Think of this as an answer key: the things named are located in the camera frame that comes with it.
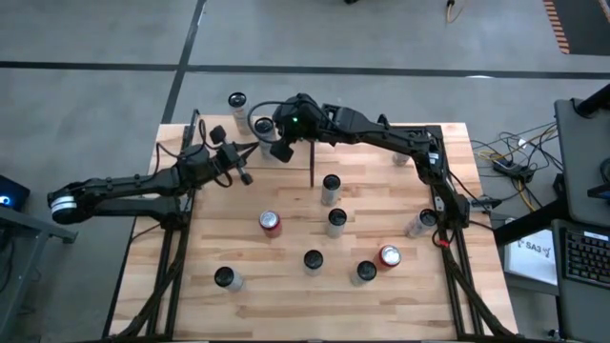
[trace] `table leg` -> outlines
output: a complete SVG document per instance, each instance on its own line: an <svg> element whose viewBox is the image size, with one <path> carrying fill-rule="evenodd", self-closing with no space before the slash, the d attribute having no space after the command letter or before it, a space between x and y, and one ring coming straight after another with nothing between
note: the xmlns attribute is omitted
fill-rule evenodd
<svg viewBox="0 0 610 343"><path fill-rule="evenodd" d="M539 232L551 224L553 219L570 219L567 199L559 198L537 211L494 230L496 245L499 247L515 242L516 240Z"/></svg>

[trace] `yellow cable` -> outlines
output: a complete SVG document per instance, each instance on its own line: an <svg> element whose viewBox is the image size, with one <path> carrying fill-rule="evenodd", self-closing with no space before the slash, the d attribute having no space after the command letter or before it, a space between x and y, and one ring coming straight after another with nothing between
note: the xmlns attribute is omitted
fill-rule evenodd
<svg viewBox="0 0 610 343"><path fill-rule="evenodd" d="M517 181L518 184L518 195L521 197L521 199L523 199L523 202L525 203L525 206L527 206L528 209L530 209L531 212L534 212L536 210L536 208L534 207L534 205L532 205L531 202L529 202L527 200L527 198L525 197L525 194L523 194L523 191L525 190L525 186L521 183L521 181Z"/></svg>
<svg viewBox="0 0 610 343"><path fill-rule="evenodd" d="M519 144L519 145L518 145L516 148L512 149L511 151L508 151L508 152L507 152L507 153L505 153L504 155L500 155L500 156L497 156L497 157L491 157L491 156L488 156L488 157L490 158L490 160L493 160L493 161L499 160L500 158L506 157L506 156L508 156L509 154L513 153L513 152L517 152L517 151L519 151L519 149L523 148L523 146L525 146L525 145L527 145L527 144L529 144L529 143L532 143L532 141L534 141L535 139L541 138L541 137L542 137L544 134L551 135L551 134L555 133L555 131L556 131L556 130L557 130L557 129L552 129L552 130L550 130L550 131L545 131L545 132L543 132L543 133L541 133L541 134L539 134L539 135L536 135L536 136L534 136L534 137L532 137L532 138L528 139L528 140L527 140L527 141L525 141L524 143Z"/></svg>

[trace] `wooden table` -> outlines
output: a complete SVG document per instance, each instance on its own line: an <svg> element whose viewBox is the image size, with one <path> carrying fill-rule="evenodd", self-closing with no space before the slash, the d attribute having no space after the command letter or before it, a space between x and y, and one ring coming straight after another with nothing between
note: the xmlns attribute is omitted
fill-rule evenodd
<svg viewBox="0 0 610 343"><path fill-rule="evenodd" d="M230 116L204 118L208 131L223 125L229 140L254 140L240 137ZM481 194L465 124L440 125L451 170L471 192ZM177 152L182 128L162 125L157 141ZM413 162L395 167L391 152L365 144L334 148L318 144L315 187L310 189L309 146L302 143L295 150L289 164L265 162L255 151L248 163L254 183L248 187L234 173L235 183L229 189L210 183L197 192L174 338L455 338L440 250L432 245L430 234L411 239L402 233L417 212L431 207L430 189L417 179ZM162 167L171 164L172 158L161 156ZM338 206L348 213L345 232L338 239L324 233L329 208L320 204L320 184L328 173L340 176ZM282 218L284 231L276 239L267 238L258 227L258 216L265 210ZM480 213L473 213L472 219L489 224ZM153 224L149 218L138 218L133 234ZM516 332L494 236L476 226L464 234L477 291L503 325ZM162 237L157 230L132 243L111 333L125 328L153 291ZM400 265L363 287L352 286L348 273L355 264L372 259L385 244L399 247ZM307 276L302 269L303 254L309 249L324 254L318 277ZM244 290L227 293L214 284L214 272L222 266L245 277ZM460 302L471 333L464 293ZM164 311L162 304L159 331L165 323Z"/></svg>

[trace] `can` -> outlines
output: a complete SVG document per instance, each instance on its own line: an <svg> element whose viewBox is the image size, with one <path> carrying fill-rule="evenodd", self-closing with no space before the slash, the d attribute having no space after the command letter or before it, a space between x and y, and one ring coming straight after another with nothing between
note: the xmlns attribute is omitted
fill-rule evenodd
<svg viewBox="0 0 610 343"><path fill-rule="evenodd" d="M394 165L397 167L404 167L410 159L411 156L404 153L394 152L392 155L392 162L394 162Z"/></svg>
<svg viewBox="0 0 610 343"><path fill-rule="evenodd" d="M317 276L322 271L322 264L324 263L324 256L322 252L317 250L310 250L305 252L303 256L303 264L305 266L305 273L309 276Z"/></svg>
<svg viewBox="0 0 610 343"><path fill-rule="evenodd" d="M322 205L334 206L341 194L341 179L335 174L328 174L322 180Z"/></svg>
<svg viewBox="0 0 610 343"><path fill-rule="evenodd" d="M434 228L437 222L437 213L434 210L425 209L406 225L404 232L408 237L419 237Z"/></svg>
<svg viewBox="0 0 610 343"><path fill-rule="evenodd" d="M252 134L250 127L248 126L248 99L246 98L246 94L236 91L229 95L228 102L231 115L235 120L235 125L237 126L239 134Z"/></svg>
<svg viewBox="0 0 610 343"><path fill-rule="evenodd" d="M213 275L213 281L218 287L222 287L230 292L237 292L241 290L244 285L244 279L241 275L229 267L218 268Z"/></svg>
<svg viewBox="0 0 610 343"><path fill-rule="evenodd" d="M254 130L256 135L268 141L275 141L274 121L269 118L259 118L254 122ZM263 154L263 157L272 158L271 143L258 141L258 148Z"/></svg>
<svg viewBox="0 0 610 343"><path fill-rule="evenodd" d="M400 263L400 250L392 245L386 245L379 249L376 255L376 264L380 269L389 270Z"/></svg>
<svg viewBox="0 0 610 343"><path fill-rule="evenodd" d="M332 209L328 212L326 234L331 238L339 238L347 222L347 213L342 209Z"/></svg>
<svg viewBox="0 0 610 343"><path fill-rule="evenodd" d="M356 269L352 272L350 277L352 285L362 286L367 282L372 281L377 275L377 268L375 263L371 261L362 261L358 263Z"/></svg>
<svg viewBox="0 0 610 343"><path fill-rule="evenodd" d="M282 222L279 214L265 211L258 217L258 224L269 238L276 238L282 234Z"/></svg>

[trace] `black and white can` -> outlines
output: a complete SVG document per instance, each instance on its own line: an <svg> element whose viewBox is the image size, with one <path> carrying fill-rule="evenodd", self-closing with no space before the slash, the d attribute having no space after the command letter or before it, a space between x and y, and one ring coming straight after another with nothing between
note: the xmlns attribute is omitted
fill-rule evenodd
<svg viewBox="0 0 610 343"><path fill-rule="evenodd" d="M213 275L213 280L216 285L230 292L237 292L244 285L244 279L241 275L229 267L218 268Z"/></svg>
<svg viewBox="0 0 610 343"><path fill-rule="evenodd" d="M347 222L347 213L342 209L332 209L328 212L326 234L331 238L339 238Z"/></svg>
<svg viewBox="0 0 610 343"><path fill-rule="evenodd" d="M341 195L341 179L335 174L328 174L322 180L322 205L334 206Z"/></svg>
<svg viewBox="0 0 610 343"><path fill-rule="evenodd" d="M317 250L310 250L305 252L303 256L303 265L305 267L305 273L309 276L317 276L322 271L322 264L324 263L324 256L322 252Z"/></svg>
<svg viewBox="0 0 610 343"><path fill-rule="evenodd" d="M248 98L246 98L246 94L236 91L229 95L228 102L239 134L252 134L250 126L248 126Z"/></svg>
<svg viewBox="0 0 610 343"><path fill-rule="evenodd" d="M362 286L367 282L372 281L377 276L377 267L371 261L362 261L358 263L356 269L352 272L350 279L354 286Z"/></svg>
<svg viewBox="0 0 610 343"><path fill-rule="evenodd" d="M437 226L438 214L431 209L422 210L404 228L408 237L419 237Z"/></svg>
<svg viewBox="0 0 610 343"><path fill-rule="evenodd" d="M397 167L404 167L410 159L411 157L404 153L394 152L392 155L392 162L394 162L394 165Z"/></svg>
<svg viewBox="0 0 610 343"><path fill-rule="evenodd" d="M274 129L274 121L269 118L259 118L254 122L254 130L256 131L256 135L268 140L275 141L275 129ZM260 152L263 154L263 157L272 158L271 156L271 143L263 142L259 140L258 148Z"/></svg>

